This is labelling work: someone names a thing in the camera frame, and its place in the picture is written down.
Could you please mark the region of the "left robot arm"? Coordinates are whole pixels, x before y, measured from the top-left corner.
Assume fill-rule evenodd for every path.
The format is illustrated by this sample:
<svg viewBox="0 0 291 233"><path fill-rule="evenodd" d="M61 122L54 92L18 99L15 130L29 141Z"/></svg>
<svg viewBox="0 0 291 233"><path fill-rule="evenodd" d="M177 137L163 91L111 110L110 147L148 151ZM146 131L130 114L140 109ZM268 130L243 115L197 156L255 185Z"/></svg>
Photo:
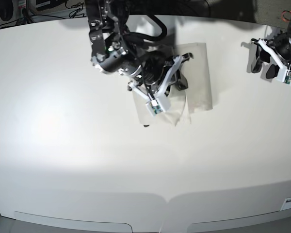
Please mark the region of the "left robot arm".
<svg viewBox="0 0 291 233"><path fill-rule="evenodd" d="M259 73L263 63L268 63L266 79L277 78L278 81L291 85L291 17L285 17L283 11L281 17L288 22L286 31L281 31L270 39L251 39L256 45L254 59L250 65L252 73Z"/></svg>

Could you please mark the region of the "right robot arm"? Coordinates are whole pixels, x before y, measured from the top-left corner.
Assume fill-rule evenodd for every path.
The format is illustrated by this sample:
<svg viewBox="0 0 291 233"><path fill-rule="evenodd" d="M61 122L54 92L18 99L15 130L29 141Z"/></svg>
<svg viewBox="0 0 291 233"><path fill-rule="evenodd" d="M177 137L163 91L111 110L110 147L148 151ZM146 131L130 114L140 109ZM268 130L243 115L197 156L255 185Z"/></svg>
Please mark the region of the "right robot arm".
<svg viewBox="0 0 291 233"><path fill-rule="evenodd" d="M159 49L168 29L155 15L147 14L161 33L151 36L130 31L125 0L87 0L85 8L93 66L106 74L118 72L128 76L128 91L138 93L146 101L167 97L171 86L179 91L188 88L180 68L193 54L167 55Z"/></svg>

